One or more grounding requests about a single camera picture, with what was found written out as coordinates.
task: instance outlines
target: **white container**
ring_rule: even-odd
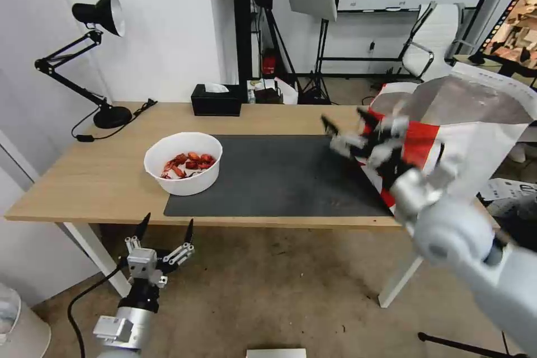
[[[163,179],[162,169],[166,162],[181,153],[195,152],[210,154],[216,162],[209,169],[184,179]],[[164,137],[147,150],[144,158],[145,171],[153,176],[168,193],[190,196],[208,189],[218,178],[222,145],[213,136],[205,133],[183,132]]]
[[[50,343],[50,326],[43,322],[21,300],[15,291],[0,284],[3,295],[11,291],[12,307],[17,309],[17,317],[11,330],[0,334],[0,358],[39,358],[45,355]]]

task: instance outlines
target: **concrete floor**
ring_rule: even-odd
[[[366,80],[326,81],[341,104],[375,93]],[[113,256],[125,253],[133,230],[102,225]],[[144,245],[171,249],[182,239],[183,228],[154,226]],[[244,357],[247,348],[285,347],[305,347],[309,358],[475,356],[422,343],[418,331],[503,351],[500,331],[441,268],[424,264],[392,306],[379,308],[376,295],[411,250],[402,231],[196,228],[194,244],[196,254],[161,292],[145,357]],[[36,307],[53,332],[46,358],[79,356],[67,305],[99,278]],[[114,315],[118,301],[105,284],[77,303],[88,357],[100,350],[92,336],[97,318]]]

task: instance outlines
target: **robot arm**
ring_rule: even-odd
[[[394,217],[406,228],[418,253],[432,263],[449,266],[472,291],[483,313],[537,357],[537,254],[504,244],[477,209],[445,193],[458,161],[439,161],[425,176],[403,160],[408,118],[379,121],[358,112],[372,128],[362,136],[340,134],[322,118],[332,138],[331,148],[345,157],[366,160],[383,177],[395,199]]]
[[[93,334],[106,350],[99,358],[139,357],[150,336],[153,317],[159,309],[160,289],[168,283],[167,274],[175,271],[194,254],[192,244],[194,220],[190,221],[185,240],[174,251],[156,251],[142,247],[140,240],[149,217],[139,225],[138,235],[125,238],[129,255],[129,295],[122,298],[115,316],[100,316]]]

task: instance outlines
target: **office chair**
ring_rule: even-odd
[[[403,66],[417,79],[429,81],[444,77],[451,71],[445,55],[456,40],[462,18],[459,4],[422,4],[418,20],[412,27],[399,58]]]

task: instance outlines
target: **trash bin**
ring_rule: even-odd
[[[50,326],[0,284],[0,358],[40,358],[50,343]]]

